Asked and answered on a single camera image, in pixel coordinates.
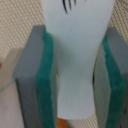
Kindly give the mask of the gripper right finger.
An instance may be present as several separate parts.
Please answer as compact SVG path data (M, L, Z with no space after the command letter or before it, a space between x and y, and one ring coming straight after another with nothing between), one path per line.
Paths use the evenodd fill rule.
M128 43L113 27L100 45L93 80L98 128L128 128Z

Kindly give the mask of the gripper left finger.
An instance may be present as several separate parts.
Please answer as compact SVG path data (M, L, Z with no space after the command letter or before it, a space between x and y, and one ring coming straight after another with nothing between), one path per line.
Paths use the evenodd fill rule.
M25 128L57 128L57 71L52 37L34 26L14 69Z

